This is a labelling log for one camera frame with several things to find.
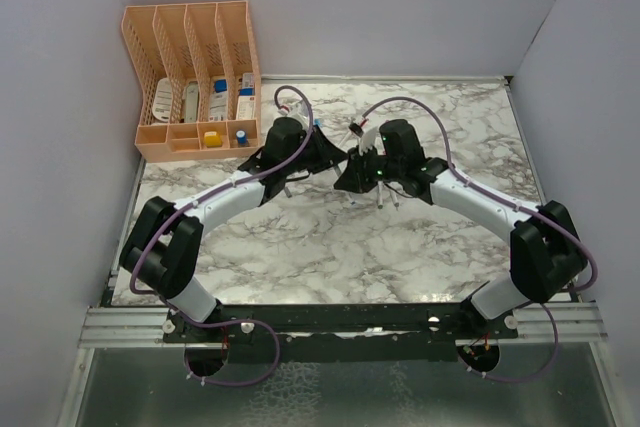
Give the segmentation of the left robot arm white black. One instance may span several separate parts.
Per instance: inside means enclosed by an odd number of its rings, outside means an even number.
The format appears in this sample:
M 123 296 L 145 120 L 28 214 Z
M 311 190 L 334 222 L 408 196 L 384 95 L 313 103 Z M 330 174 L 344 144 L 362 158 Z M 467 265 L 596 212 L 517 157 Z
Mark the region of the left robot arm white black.
M 170 202 L 159 196 L 141 210 L 120 253 L 119 266 L 187 317 L 186 329 L 206 342 L 220 332 L 220 301 L 195 278 L 203 238 L 233 217 L 276 197 L 288 177 L 337 167 L 347 153 L 314 125 L 305 129 L 277 119 L 258 149 L 228 180 L 200 194 Z

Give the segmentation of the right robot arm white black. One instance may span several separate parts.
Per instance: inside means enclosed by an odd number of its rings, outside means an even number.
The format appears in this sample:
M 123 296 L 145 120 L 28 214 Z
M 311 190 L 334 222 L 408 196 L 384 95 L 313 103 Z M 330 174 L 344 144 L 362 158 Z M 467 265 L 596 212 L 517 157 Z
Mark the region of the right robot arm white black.
M 577 232 L 562 204 L 537 206 L 472 183 L 446 160 L 426 156 L 414 127 L 403 119 L 370 130 L 353 123 L 349 130 L 358 143 L 348 151 L 335 189 L 366 193 L 395 182 L 407 196 L 451 210 L 507 244 L 508 272 L 463 302 L 459 325 L 467 336 L 483 337 L 497 317 L 516 307 L 547 302 L 586 267 L 587 258 L 576 244 Z

